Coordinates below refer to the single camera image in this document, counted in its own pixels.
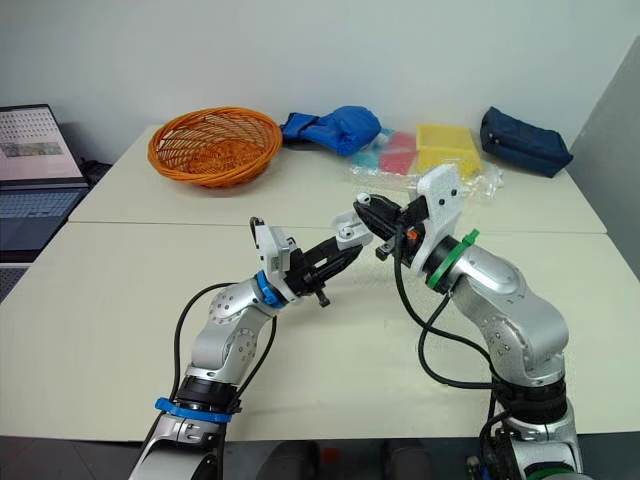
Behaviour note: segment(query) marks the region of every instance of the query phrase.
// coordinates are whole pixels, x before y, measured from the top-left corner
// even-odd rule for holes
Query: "laptop screen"
[[[0,181],[63,178],[81,179],[82,173],[49,107],[0,109]]]

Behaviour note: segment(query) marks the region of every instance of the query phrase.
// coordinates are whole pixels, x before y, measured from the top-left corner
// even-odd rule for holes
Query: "yellow plastic container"
[[[416,134],[417,171],[422,173],[442,163],[458,165],[463,180],[482,171],[480,155],[465,127],[419,124]]]

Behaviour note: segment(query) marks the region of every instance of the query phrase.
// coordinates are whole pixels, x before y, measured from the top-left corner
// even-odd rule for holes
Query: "white table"
[[[287,229],[308,248],[330,235]],[[640,285],[601,234],[481,235],[566,317],[569,396],[581,433],[640,430]],[[172,379],[172,335],[190,296],[258,268],[246,227],[71,223],[0,306],[0,434],[141,440]],[[423,313],[439,301],[409,282]],[[280,316],[274,348],[244,395],[230,440],[477,435],[487,392],[436,384],[390,263],[369,247],[315,297]],[[187,319],[183,359],[209,299]],[[454,307],[441,327],[480,341]],[[261,345],[268,334],[263,331]],[[486,378],[477,354],[432,339],[438,371]]]
[[[148,127],[71,215],[73,222],[246,225],[252,216],[287,227],[327,227],[367,187],[353,183],[349,160],[283,149],[252,183],[229,190],[180,184],[147,161]],[[468,200],[457,232],[604,233],[566,171],[553,179],[505,167],[506,186],[490,202]],[[382,192],[404,205],[407,196]]]

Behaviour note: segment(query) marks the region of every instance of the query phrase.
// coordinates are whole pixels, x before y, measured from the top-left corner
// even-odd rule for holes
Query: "orange wicker basket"
[[[148,157],[165,177],[205,187],[230,187],[262,173],[282,145],[278,125],[246,108],[187,113],[158,130]]]

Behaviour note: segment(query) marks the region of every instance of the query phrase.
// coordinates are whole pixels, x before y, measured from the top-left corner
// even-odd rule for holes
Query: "blue ring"
[[[156,400],[156,408],[164,410],[176,417],[188,418],[190,420],[201,420],[210,423],[229,423],[232,415],[226,413],[201,412],[198,410],[190,410],[188,408],[176,407],[168,398],[160,397]]]
[[[267,276],[264,274],[263,270],[260,270],[256,274],[256,280],[258,280],[258,288],[264,295],[264,303],[276,308],[284,307],[284,304],[278,298],[278,295],[271,289],[269,282],[267,281]]]

